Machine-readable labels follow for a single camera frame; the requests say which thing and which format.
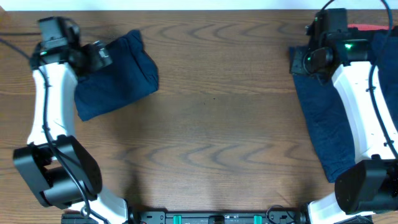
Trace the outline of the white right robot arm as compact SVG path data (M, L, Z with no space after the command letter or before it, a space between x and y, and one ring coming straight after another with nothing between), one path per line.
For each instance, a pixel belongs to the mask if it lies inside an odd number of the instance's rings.
M377 35L368 60L328 81L294 75L308 133L335 189L304 207L308 223L367 220L397 210L397 39Z

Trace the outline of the dark blue shorts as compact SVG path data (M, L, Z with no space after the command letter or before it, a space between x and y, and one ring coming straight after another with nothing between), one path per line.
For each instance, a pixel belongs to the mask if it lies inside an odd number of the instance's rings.
M75 104L82 121L118 110L159 89L155 62L144 50L139 30L106 46L112 64L78 79Z

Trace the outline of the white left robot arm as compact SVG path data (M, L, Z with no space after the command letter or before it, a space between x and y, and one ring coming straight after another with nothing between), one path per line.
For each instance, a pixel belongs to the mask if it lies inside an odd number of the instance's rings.
M25 147L13 163L43 207L76 212L67 223L130 223L127 202L103 186L100 167L77 141L74 96L80 73L111 64L104 43L76 49L38 44L30 60L35 111Z

